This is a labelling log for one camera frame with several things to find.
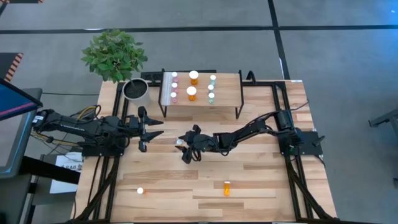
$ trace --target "monitor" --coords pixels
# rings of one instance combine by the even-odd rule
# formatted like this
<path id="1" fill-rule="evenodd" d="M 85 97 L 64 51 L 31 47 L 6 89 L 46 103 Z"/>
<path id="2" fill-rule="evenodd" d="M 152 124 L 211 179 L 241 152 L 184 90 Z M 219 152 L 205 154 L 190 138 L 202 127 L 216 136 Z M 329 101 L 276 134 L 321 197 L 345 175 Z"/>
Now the monitor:
<path id="1" fill-rule="evenodd" d="M 14 85 L 0 80 L 0 121 L 42 106 L 43 104 L 39 100 Z"/>

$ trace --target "plant pot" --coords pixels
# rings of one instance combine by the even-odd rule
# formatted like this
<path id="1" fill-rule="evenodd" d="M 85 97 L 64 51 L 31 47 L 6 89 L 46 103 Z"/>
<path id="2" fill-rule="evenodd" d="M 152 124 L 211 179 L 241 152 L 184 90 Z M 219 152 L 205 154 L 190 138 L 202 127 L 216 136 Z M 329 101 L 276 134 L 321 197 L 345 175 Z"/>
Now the plant pot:
<path id="1" fill-rule="evenodd" d="M 141 78 L 132 78 L 130 82 L 126 82 L 123 85 L 122 93 L 126 99 L 136 106 L 147 106 L 150 103 L 148 83 Z"/>

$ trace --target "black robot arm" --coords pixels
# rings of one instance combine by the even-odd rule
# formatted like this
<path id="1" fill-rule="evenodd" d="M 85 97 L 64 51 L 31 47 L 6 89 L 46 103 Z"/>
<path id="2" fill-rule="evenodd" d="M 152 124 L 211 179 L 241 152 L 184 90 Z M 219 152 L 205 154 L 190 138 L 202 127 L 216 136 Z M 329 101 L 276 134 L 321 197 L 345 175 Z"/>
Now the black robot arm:
<path id="1" fill-rule="evenodd" d="M 60 115 L 54 110 L 42 110 L 33 120 L 36 133 L 43 131 L 62 131 L 81 136 L 85 141 L 77 144 L 83 148 L 83 156 L 120 156 L 128 147 L 130 139 L 140 137 L 139 150 L 146 152 L 146 143 L 163 131 L 146 132 L 145 125 L 162 124 L 162 121 L 150 119 L 143 106 L 138 108 L 138 117 L 128 116 L 125 123 L 117 116 L 105 116 L 88 121 Z"/>
<path id="2" fill-rule="evenodd" d="M 278 131 L 274 131 L 266 124 L 266 120 L 274 117 Z M 182 160 L 189 164 L 191 160 L 201 161 L 201 152 L 218 152 L 227 156 L 230 150 L 234 149 L 239 142 L 249 139 L 258 134 L 271 134 L 282 141 L 284 147 L 299 147 L 302 144 L 302 132 L 294 128 L 292 116 L 289 111 L 275 111 L 264 114 L 250 121 L 243 128 L 232 133 L 213 133 L 213 136 L 200 134 L 198 125 L 193 126 L 192 131 L 178 137 L 184 140 L 188 147 L 176 146 L 183 152 Z"/>

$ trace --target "wooden table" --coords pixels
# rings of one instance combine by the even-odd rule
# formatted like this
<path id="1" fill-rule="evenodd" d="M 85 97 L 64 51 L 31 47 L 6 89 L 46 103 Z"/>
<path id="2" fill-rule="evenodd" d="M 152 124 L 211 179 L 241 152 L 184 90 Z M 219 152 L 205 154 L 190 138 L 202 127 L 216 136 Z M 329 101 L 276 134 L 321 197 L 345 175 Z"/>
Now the wooden table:
<path id="1" fill-rule="evenodd" d="M 306 102 L 303 83 L 286 81 L 286 86 L 291 108 Z M 138 150 L 137 139 L 133 139 L 126 149 L 120 160 L 111 221 L 294 221 L 285 162 L 279 154 L 275 137 L 257 135 L 239 143 L 227 157 L 206 152 L 202 154 L 201 162 L 189 165 L 181 160 L 182 153 L 174 147 L 177 136 L 185 134 L 194 124 L 201 127 L 203 134 L 231 132 L 242 128 L 260 114 L 275 110 L 271 88 L 244 87 L 243 91 L 245 107 L 239 120 L 235 119 L 231 110 L 223 107 L 186 107 L 184 110 L 170 107 L 169 116 L 163 118 L 156 103 L 159 88 L 150 87 L 150 96 L 154 102 L 147 107 L 148 114 L 165 123 L 148 127 L 147 130 L 164 130 L 165 133 L 147 144 L 147 153 Z M 112 113 L 115 92 L 116 85 L 103 83 L 98 100 L 102 106 L 101 116 Z M 127 114 L 137 114 L 137 108 L 129 104 Z M 313 128 L 308 105 L 293 111 L 292 116 L 296 127 L 304 131 Z M 267 124 L 276 128 L 273 119 Z M 86 207 L 96 160 L 96 157 L 87 158 L 83 164 L 76 193 L 77 214 Z M 335 216 L 323 165 L 314 156 L 302 156 L 302 160 L 309 191 L 327 213 Z M 100 168 L 101 165 L 93 193 L 98 188 Z M 223 195 L 225 180 L 231 182 L 229 197 Z M 138 195 L 138 187 L 143 187 L 147 193 Z M 301 214 L 305 217 L 299 190 L 298 197 Z M 104 217 L 107 198 L 108 195 L 105 194 L 100 217 Z"/>
<path id="2" fill-rule="evenodd" d="M 209 103 L 208 85 L 210 85 L 210 76 L 216 75 L 216 83 L 214 88 L 214 103 Z M 241 88 L 242 76 L 238 73 L 199 73 L 198 84 L 192 85 L 189 73 L 178 72 L 177 102 L 173 103 L 170 97 L 172 91 L 172 72 L 165 72 L 162 80 L 162 88 L 160 95 L 160 107 L 164 106 L 163 113 L 166 117 L 167 108 L 170 106 L 204 106 L 204 107 L 229 107 L 242 108 L 243 93 Z M 196 100 L 188 99 L 187 88 L 194 86 L 197 89 Z"/>

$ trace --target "gray floor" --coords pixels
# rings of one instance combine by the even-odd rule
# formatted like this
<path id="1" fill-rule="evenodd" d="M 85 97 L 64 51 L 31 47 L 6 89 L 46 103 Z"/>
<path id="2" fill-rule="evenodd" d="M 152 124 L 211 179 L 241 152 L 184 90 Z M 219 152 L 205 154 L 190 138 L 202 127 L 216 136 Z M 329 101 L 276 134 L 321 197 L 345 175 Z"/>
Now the gray floor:
<path id="1" fill-rule="evenodd" d="M 393 0 L 274 0 L 280 26 L 398 24 Z M 261 0 L 51 0 L 11 4 L 1 30 L 188 26 L 271 26 Z M 145 71 L 217 69 L 281 79 L 273 31 L 153 32 L 132 34 L 144 42 Z M 93 34 L 0 35 L 0 52 L 23 52 L 13 79 L 20 88 L 98 93 L 101 79 L 80 61 Z M 396 223 L 397 142 L 388 125 L 368 119 L 398 108 L 398 30 L 282 31 L 291 79 L 304 81 L 313 120 L 323 142 L 337 214 L 344 220 Z M 44 95 L 46 108 L 72 114 L 96 96 Z M 49 149 L 30 141 L 26 154 Z M 34 223 L 65 221 L 70 204 L 37 208 Z"/>

